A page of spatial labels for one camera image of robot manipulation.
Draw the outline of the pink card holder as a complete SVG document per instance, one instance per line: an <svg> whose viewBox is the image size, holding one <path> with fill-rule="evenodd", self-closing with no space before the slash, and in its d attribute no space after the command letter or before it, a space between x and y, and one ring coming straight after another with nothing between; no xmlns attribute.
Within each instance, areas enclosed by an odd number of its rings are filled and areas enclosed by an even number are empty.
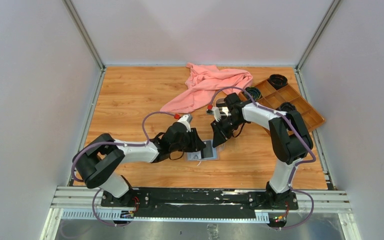
<svg viewBox="0 0 384 240"><path fill-rule="evenodd" d="M196 152L187 152L185 160L188 162L216 161L220 159L220 153L224 150L225 144L213 147L213 140L204 140L205 148Z"/></svg>

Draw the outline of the black credit card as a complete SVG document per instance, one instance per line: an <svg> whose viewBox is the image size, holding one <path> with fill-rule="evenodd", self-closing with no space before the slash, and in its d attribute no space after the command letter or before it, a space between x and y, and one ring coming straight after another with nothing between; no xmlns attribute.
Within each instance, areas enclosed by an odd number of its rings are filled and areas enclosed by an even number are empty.
<svg viewBox="0 0 384 240"><path fill-rule="evenodd" d="M201 150L202 160L215 160L218 157L217 149L213 147L212 140L205 140L205 148Z"/></svg>

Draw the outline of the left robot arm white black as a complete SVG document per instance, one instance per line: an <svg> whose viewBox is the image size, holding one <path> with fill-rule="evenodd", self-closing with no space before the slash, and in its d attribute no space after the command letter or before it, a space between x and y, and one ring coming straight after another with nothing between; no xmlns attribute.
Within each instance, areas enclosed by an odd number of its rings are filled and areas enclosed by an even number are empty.
<svg viewBox="0 0 384 240"><path fill-rule="evenodd" d="M121 141L103 133L74 156L72 166L87 188L106 191L126 207L132 203L133 193L128 181L116 173L120 164L159 163L174 152L195 153L205 147L196 128L177 121L149 142Z"/></svg>

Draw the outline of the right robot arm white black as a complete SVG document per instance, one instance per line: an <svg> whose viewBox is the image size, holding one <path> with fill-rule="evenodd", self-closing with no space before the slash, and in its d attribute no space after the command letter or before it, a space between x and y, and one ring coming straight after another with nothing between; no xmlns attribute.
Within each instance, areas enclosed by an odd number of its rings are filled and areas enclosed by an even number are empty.
<svg viewBox="0 0 384 240"><path fill-rule="evenodd" d="M312 153L313 141L297 110L279 111L263 106L250 98L242 101L235 93L224 98L229 114L222 116L218 107L209 104L206 112L214 116L212 146L223 145L234 131L246 123L269 130L273 152L277 158L274 173L266 184L266 204L278 209L291 192L291 183L298 165Z"/></svg>

